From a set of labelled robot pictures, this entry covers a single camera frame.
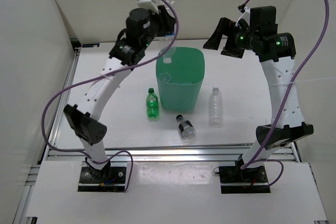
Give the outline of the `green plastic soda bottle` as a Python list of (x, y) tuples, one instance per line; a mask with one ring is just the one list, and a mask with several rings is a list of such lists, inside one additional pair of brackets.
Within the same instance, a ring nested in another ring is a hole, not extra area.
[(146, 97), (146, 114), (150, 120), (156, 120), (159, 118), (159, 100), (158, 96), (155, 94), (153, 88), (148, 89), (148, 94)]

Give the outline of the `clear bottle white cap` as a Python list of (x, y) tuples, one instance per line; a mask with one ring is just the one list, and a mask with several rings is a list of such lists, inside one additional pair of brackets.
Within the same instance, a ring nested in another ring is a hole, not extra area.
[(209, 96), (209, 124), (213, 127), (223, 125), (223, 97), (218, 86), (213, 86)]

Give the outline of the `clear bottle blue label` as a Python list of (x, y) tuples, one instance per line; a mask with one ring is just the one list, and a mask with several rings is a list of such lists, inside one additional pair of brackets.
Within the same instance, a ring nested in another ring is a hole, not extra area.
[(166, 50), (166, 53), (163, 55), (163, 63), (170, 64), (172, 62), (172, 58), (176, 52), (176, 47), (171, 46), (169, 49), (169, 44), (173, 40), (174, 35), (166, 35), (165, 37), (161, 37), (159, 40), (159, 54), (162, 54), (163, 51)]
[(171, 75), (167, 72), (159, 74), (158, 79), (162, 82), (169, 83), (171, 81)]

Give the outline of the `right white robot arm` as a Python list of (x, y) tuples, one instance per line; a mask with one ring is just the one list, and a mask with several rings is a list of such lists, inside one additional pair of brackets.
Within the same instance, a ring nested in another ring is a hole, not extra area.
[(249, 21), (222, 17), (205, 49), (218, 50), (223, 36), (226, 44), (221, 55), (242, 58), (246, 50), (259, 59), (268, 83), (271, 122), (256, 128), (256, 141), (237, 161), (236, 177), (247, 182), (275, 150), (313, 134), (305, 122), (294, 81), (296, 48), (290, 33), (279, 33), (274, 6), (245, 10)]

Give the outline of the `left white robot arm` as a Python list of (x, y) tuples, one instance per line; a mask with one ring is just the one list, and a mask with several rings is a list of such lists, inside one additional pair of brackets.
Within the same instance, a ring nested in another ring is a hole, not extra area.
[(64, 108), (70, 128), (87, 153), (89, 173), (100, 183), (110, 177), (110, 161), (103, 145), (107, 127), (99, 122), (101, 113), (121, 82), (132, 72), (132, 67), (145, 56), (154, 38), (172, 35), (175, 31), (176, 17), (169, 2), (137, 0), (137, 4), (109, 52), (100, 78), (92, 83), (79, 102)]

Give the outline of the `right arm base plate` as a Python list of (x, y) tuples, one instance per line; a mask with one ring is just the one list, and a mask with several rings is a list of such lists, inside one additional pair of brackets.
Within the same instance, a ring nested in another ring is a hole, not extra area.
[(236, 166), (217, 166), (222, 194), (268, 194), (270, 186), (264, 166), (241, 170)]

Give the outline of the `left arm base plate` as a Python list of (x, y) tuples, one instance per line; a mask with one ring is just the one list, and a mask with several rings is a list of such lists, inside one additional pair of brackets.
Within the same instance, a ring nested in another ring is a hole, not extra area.
[(110, 166), (104, 176), (91, 170), (87, 164), (82, 163), (78, 179), (77, 191), (96, 193), (124, 193), (126, 190), (127, 167)]

